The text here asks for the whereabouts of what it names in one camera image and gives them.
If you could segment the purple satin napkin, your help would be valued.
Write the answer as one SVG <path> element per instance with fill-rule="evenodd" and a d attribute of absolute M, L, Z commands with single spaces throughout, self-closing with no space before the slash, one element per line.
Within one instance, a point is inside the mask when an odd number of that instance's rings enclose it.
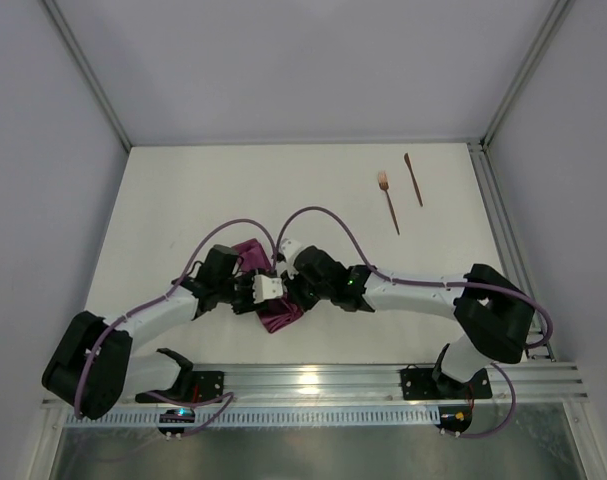
<path fill-rule="evenodd" d="M 239 266 L 242 273 L 253 269 L 269 270 L 271 262 L 257 239 L 250 239 L 232 247 L 239 254 Z M 303 310 L 288 298 L 270 300 L 267 306 L 258 313 L 258 317 L 272 334 L 285 328 L 303 316 Z"/>

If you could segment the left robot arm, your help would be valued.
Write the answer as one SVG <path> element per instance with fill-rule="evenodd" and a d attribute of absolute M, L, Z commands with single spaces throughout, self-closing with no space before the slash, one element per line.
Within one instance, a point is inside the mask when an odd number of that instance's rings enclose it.
<path fill-rule="evenodd" d="M 141 357 L 136 351 L 219 304 L 230 305 L 237 314 L 257 310 L 263 303 L 256 288 L 269 274 L 236 250 L 216 245 L 204 261 L 173 280 L 168 293 L 130 312 L 99 316 L 82 311 L 72 318 L 45 367 L 42 386 L 91 420 L 128 397 L 140 403 L 203 400 L 192 361 L 169 348 Z"/>

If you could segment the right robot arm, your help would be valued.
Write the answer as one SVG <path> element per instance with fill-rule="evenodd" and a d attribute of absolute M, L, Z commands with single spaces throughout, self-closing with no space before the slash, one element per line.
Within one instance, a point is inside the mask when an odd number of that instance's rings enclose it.
<path fill-rule="evenodd" d="M 325 251 L 287 240 L 278 258 L 287 297 L 303 311 L 326 300 L 346 312 L 403 311 L 446 318 L 463 331 L 446 344 L 418 387 L 438 399 L 463 399 L 493 362 L 518 364 L 535 309 L 497 270 L 475 264 L 463 275 L 405 280 L 366 264 L 346 267 Z"/>

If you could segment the copper fork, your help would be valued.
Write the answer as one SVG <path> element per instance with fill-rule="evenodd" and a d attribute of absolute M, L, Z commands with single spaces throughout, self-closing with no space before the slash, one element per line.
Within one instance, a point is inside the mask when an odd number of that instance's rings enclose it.
<path fill-rule="evenodd" d="M 389 212 L 390 212 L 390 215 L 392 218 L 392 222 L 393 222 L 395 231 L 396 231 L 397 235 L 400 235 L 400 228 L 399 228 L 396 212 L 395 212 L 394 205 L 393 205 L 390 193 L 389 193 L 389 181 L 388 181 L 387 173 L 385 171 L 378 172 L 377 183 L 378 183 L 380 190 L 383 192 L 383 194 L 386 198 L 388 209 L 389 209 Z"/>

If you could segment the copper knife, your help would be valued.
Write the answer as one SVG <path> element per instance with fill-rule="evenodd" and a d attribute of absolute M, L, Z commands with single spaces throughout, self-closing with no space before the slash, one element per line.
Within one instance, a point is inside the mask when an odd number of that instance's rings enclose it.
<path fill-rule="evenodd" d="M 413 168 L 413 165 L 412 165 L 411 157 L 410 157 L 409 153 L 407 153 L 407 152 L 404 154 L 404 161 L 405 161 L 405 164 L 406 164 L 406 166 L 408 168 L 408 171 L 409 171 L 409 175 L 410 175 L 411 182 L 412 182 L 412 185 L 413 185 L 413 189 L 414 189 L 414 192 L 415 192 L 415 195 L 416 195 L 416 198 L 417 198 L 417 202 L 418 202 L 418 204 L 419 204 L 420 207 L 424 207 L 424 202 L 423 202 L 423 199 L 422 199 L 422 194 L 421 194 L 420 187 L 419 187 L 419 184 L 418 184 L 418 181 L 417 181 L 417 177 L 416 177 L 415 172 L 414 172 L 414 168 Z"/>

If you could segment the aluminium front rail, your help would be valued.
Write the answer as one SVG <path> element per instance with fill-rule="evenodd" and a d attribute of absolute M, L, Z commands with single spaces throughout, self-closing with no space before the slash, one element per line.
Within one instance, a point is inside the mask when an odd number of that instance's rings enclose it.
<path fill-rule="evenodd" d="M 236 406 L 401 405 L 403 364 L 202 364 L 222 371 L 223 391 Z M 588 392 L 573 363 L 534 361 L 487 369 L 492 396 L 475 403 L 586 402 Z"/>

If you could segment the aluminium rail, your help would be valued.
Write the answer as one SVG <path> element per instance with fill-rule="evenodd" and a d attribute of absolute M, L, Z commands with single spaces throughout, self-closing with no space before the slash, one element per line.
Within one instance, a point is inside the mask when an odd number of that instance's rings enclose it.
<path fill-rule="evenodd" d="M 480 142 L 468 143 L 472 167 L 494 237 L 504 276 L 537 300 L 488 151 Z"/>
<path fill-rule="evenodd" d="M 236 406 L 401 405 L 403 364 L 202 364 L 222 371 L 223 391 Z M 573 363 L 534 361 L 487 369 L 492 396 L 475 403 L 586 402 L 588 392 Z"/>

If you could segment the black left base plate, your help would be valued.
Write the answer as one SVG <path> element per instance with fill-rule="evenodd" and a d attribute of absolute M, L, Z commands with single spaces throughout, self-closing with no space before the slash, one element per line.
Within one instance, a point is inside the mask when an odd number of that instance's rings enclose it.
<path fill-rule="evenodd" d="M 163 402 L 203 403 L 218 398 L 224 393 L 223 371 L 190 371 L 179 375 L 168 389 L 154 390 L 163 397 Z"/>

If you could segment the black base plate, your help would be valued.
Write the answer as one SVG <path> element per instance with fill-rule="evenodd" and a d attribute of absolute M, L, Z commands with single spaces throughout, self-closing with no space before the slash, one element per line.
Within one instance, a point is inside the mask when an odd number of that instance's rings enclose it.
<path fill-rule="evenodd" d="M 493 396 L 486 369 L 477 371 L 470 381 L 463 383 L 434 366 L 409 365 L 399 371 L 399 376 L 404 400 L 486 400 Z"/>
<path fill-rule="evenodd" d="M 179 375 L 168 389 L 154 390 L 163 397 L 163 402 L 203 403 L 218 398 L 224 393 L 223 371 L 190 371 Z"/>

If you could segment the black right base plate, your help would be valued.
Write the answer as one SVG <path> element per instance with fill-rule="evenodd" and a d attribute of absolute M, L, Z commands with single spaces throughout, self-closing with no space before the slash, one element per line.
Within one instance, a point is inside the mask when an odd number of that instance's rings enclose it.
<path fill-rule="evenodd" d="M 486 369 L 477 371 L 470 381 L 463 383 L 434 366 L 409 365 L 399 371 L 399 376 L 404 400 L 486 400 L 493 396 Z"/>

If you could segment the aluminium right side rail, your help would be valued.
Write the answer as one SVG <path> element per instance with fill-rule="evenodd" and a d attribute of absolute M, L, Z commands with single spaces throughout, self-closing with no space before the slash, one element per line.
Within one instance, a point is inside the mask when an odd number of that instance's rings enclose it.
<path fill-rule="evenodd" d="M 488 151 L 480 142 L 468 143 L 472 167 L 494 237 L 504 276 L 537 300 Z"/>

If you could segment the aluminium left corner post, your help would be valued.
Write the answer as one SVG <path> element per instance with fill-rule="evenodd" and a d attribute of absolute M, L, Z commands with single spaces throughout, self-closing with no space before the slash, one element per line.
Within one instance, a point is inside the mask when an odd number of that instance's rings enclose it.
<path fill-rule="evenodd" d="M 123 150 L 129 153 L 133 148 L 133 143 L 61 7 L 54 0 L 40 0 L 39 4 L 61 40 L 110 129 L 118 138 Z"/>

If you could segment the aluminium corner post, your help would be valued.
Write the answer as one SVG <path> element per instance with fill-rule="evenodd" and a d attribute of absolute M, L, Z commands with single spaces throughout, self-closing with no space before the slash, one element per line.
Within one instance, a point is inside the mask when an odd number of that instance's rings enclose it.
<path fill-rule="evenodd" d="M 133 143 L 61 7 L 54 0 L 40 0 L 39 4 L 61 40 L 110 129 L 118 138 L 123 150 L 129 153 L 133 148 Z"/>
<path fill-rule="evenodd" d="M 480 140 L 483 149 L 488 149 L 491 146 L 574 4 L 573 0 L 555 0 L 552 2 Z"/>

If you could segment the aluminium right corner post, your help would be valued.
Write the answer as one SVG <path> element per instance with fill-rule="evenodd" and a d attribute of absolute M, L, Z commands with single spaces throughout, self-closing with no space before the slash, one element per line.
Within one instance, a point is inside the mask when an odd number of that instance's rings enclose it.
<path fill-rule="evenodd" d="M 552 2 L 480 140 L 483 149 L 488 149 L 491 146 L 574 4 L 573 0 L 555 0 Z"/>

